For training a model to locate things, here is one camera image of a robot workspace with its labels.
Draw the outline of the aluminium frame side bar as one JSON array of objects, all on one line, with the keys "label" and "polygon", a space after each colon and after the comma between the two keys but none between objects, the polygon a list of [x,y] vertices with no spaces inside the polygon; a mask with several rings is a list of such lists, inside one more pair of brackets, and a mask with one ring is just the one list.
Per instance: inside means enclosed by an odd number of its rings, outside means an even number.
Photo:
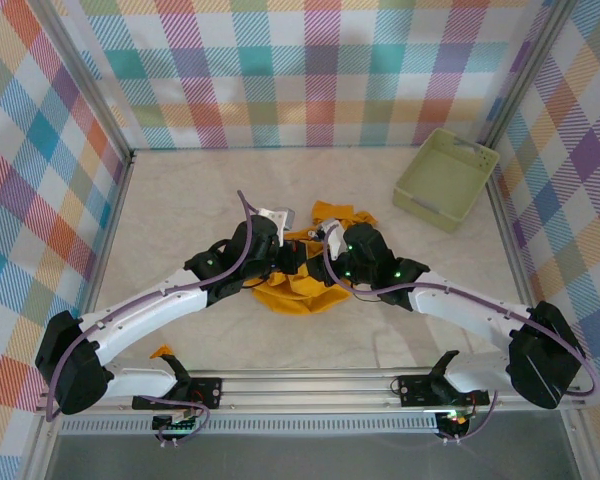
[{"label": "aluminium frame side bar", "polygon": [[[115,233],[128,192],[135,157],[136,150],[131,149],[123,162],[120,183],[114,194],[113,207],[111,208],[102,241],[100,242],[100,254],[95,262],[91,280],[85,287],[83,298],[79,303],[78,312],[80,314],[93,311],[97,304]],[[59,431],[59,424],[56,420],[51,422],[46,421],[46,394],[47,392],[43,391],[39,397],[37,409],[34,412],[33,421],[26,438],[25,449],[16,480],[44,480],[46,475],[50,455]]]},{"label": "aluminium frame side bar", "polygon": [[[536,298],[528,285],[515,234],[507,222],[505,204],[493,177],[487,181],[486,189],[519,299],[529,306],[535,305]],[[581,479],[600,480],[600,472],[584,422],[582,408],[585,405],[584,400],[566,396],[561,401],[560,415]]]}]

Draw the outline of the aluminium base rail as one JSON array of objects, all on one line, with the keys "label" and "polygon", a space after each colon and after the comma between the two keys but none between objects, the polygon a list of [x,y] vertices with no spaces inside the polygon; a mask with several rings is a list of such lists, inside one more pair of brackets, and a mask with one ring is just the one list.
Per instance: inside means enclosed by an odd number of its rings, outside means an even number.
[{"label": "aluminium base rail", "polygon": [[[351,369],[351,370],[244,370],[188,372],[194,378],[219,377],[222,396],[219,411],[238,413],[366,413],[383,409],[439,412],[432,407],[402,407],[390,383],[401,375],[425,375],[425,369]],[[114,364],[99,368],[86,380],[74,380],[49,389],[47,401],[65,415],[97,409],[131,408],[134,396],[147,395],[159,401],[176,383],[167,366],[125,366]],[[460,390],[487,391],[490,403],[525,410],[528,403],[511,388],[472,382]]]}]

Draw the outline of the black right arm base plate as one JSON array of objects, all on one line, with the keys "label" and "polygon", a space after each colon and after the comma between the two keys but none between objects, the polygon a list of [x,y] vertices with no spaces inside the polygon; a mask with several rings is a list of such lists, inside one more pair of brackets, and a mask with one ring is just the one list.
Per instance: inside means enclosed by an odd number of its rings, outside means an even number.
[{"label": "black right arm base plate", "polygon": [[443,376],[403,375],[397,378],[402,407],[473,407],[487,406],[487,391],[460,392]]}]

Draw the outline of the aluminium frame post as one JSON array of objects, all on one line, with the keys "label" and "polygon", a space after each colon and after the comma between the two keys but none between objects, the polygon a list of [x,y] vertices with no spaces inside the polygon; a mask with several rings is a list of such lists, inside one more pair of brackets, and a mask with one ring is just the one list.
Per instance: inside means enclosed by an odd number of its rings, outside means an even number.
[{"label": "aluminium frame post", "polygon": [[480,144],[495,148],[578,0],[529,0],[490,88]]},{"label": "aluminium frame post", "polygon": [[104,132],[109,136],[118,153],[127,164],[133,162],[134,150],[129,146],[122,130],[116,122],[101,94],[96,80],[91,75],[79,50],[66,30],[51,0],[26,0],[36,15],[52,44],[63,60],[67,71],[72,76],[86,102],[100,121]]}]

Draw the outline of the light green plastic bin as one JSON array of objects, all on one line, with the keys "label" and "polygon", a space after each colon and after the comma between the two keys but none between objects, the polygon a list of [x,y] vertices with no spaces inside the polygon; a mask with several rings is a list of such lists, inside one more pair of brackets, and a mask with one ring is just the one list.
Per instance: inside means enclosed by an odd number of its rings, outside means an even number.
[{"label": "light green plastic bin", "polygon": [[393,204],[447,233],[466,219],[500,155],[438,128],[393,188]]}]

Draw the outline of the yellow t-shirt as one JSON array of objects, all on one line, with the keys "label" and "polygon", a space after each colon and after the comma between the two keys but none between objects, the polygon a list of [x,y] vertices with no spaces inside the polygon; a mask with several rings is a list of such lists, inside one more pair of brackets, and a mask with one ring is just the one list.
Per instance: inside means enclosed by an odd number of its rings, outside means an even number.
[{"label": "yellow t-shirt", "polygon": [[[320,256],[322,244],[310,238],[320,223],[334,218],[339,220],[345,229],[369,223],[375,226],[377,220],[367,211],[355,211],[353,205],[336,205],[317,200],[312,208],[312,225],[292,232],[287,232],[287,240],[299,240],[307,246],[309,257]],[[309,275],[305,265],[296,274],[286,275],[272,273],[267,280],[251,281],[247,290],[253,297],[270,310],[286,315],[312,315],[323,313],[348,300],[352,294],[338,285],[325,286]]]}]

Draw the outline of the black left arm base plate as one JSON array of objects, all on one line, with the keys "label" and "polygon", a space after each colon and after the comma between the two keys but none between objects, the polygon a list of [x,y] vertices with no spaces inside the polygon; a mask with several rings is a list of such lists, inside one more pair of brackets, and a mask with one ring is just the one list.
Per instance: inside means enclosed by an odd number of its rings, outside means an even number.
[{"label": "black left arm base plate", "polygon": [[131,404],[133,410],[165,410],[168,408],[185,408],[192,403],[203,404],[210,410],[220,407],[222,396],[222,379],[219,377],[192,378],[179,380],[175,386],[159,401],[148,400],[147,395],[134,396]]}]

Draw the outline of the white table cloth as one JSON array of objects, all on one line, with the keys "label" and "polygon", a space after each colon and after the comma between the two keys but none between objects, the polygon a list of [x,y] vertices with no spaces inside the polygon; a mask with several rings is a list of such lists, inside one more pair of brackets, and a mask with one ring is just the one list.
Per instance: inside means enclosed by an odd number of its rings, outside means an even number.
[{"label": "white table cloth", "polygon": [[[450,234],[394,206],[394,184],[414,155],[412,147],[143,151],[97,305],[153,287],[230,237],[244,217],[243,201],[291,208],[300,230],[311,224],[319,200],[372,214],[396,255],[464,289],[518,302],[487,194]],[[384,303],[352,298],[322,314],[294,316],[271,311],[249,292],[173,321],[123,355],[140,362],[164,345],[192,370],[430,367],[449,350],[491,350],[450,322]]]}]

